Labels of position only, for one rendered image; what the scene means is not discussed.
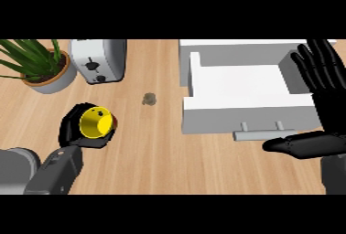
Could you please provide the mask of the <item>white open drawer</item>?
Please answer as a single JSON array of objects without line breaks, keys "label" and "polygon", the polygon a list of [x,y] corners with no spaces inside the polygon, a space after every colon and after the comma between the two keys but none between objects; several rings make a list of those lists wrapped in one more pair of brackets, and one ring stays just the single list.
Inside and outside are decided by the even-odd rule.
[{"label": "white open drawer", "polygon": [[190,95],[184,98],[185,133],[312,130],[321,126],[311,94],[290,93],[277,65],[202,65],[190,55]]}]

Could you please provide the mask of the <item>small grey-brown lump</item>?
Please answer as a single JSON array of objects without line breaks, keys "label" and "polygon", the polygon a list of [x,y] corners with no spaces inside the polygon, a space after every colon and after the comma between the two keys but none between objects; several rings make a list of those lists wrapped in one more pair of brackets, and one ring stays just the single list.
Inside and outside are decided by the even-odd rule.
[{"label": "small grey-brown lump", "polygon": [[157,103],[157,98],[154,93],[147,93],[144,96],[142,104],[153,106]]}]

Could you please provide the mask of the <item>white cabinet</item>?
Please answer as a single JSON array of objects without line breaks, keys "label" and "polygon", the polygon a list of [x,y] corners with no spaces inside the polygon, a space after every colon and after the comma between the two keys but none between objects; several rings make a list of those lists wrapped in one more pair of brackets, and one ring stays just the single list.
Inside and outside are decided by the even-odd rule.
[{"label": "white cabinet", "polygon": [[307,91],[292,61],[301,44],[307,44],[305,39],[181,39],[181,85],[188,85],[190,54],[199,52],[203,66],[278,66],[292,93]]}]

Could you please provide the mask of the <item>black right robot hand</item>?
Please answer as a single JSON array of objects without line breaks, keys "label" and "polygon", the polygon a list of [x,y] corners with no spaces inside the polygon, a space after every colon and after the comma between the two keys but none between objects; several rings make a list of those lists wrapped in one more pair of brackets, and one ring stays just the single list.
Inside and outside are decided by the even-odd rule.
[{"label": "black right robot hand", "polygon": [[346,66],[326,39],[309,39],[292,53],[308,86],[323,130],[268,140],[267,152],[309,159],[346,154]]}]

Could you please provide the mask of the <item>green potted plant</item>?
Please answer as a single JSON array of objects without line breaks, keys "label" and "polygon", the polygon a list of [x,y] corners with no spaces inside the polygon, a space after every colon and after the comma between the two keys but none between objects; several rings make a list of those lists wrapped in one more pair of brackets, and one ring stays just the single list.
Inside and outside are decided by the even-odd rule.
[{"label": "green potted plant", "polygon": [[14,60],[0,59],[0,65],[20,73],[18,76],[0,75],[0,78],[21,80],[42,94],[63,91],[77,76],[68,52],[57,39],[52,44],[48,48],[36,39],[0,39],[0,52]]}]

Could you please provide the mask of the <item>yellow cup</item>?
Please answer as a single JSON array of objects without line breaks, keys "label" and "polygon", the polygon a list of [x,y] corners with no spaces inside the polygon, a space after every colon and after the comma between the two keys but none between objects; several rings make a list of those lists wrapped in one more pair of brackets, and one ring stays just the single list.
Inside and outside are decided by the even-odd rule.
[{"label": "yellow cup", "polygon": [[79,126],[86,138],[100,139],[117,129],[119,120],[107,108],[95,106],[83,113]]}]

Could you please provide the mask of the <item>silver toaster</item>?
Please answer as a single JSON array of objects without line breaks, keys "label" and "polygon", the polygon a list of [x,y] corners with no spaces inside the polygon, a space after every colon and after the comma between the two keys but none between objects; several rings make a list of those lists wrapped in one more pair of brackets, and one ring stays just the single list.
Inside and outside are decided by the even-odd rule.
[{"label": "silver toaster", "polygon": [[73,39],[70,55],[74,67],[88,84],[123,80],[128,56],[126,39]]}]

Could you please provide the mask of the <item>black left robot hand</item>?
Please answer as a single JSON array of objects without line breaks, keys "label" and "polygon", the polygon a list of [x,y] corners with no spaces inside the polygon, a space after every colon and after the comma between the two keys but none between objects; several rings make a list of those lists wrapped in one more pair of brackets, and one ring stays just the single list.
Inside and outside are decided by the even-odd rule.
[{"label": "black left robot hand", "polygon": [[113,130],[111,133],[100,139],[86,138],[80,132],[80,126],[79,126],[80,117],[86,112],[86,110],[95,106],[97,105],[89,102],[79,103],[74,105],[71,111],[66,115],[60,126],[60,136],[58,136],[61,147],[77,145],[85,148],[101,149],[107,146],[107,143],[111,141],[117,129]]}]

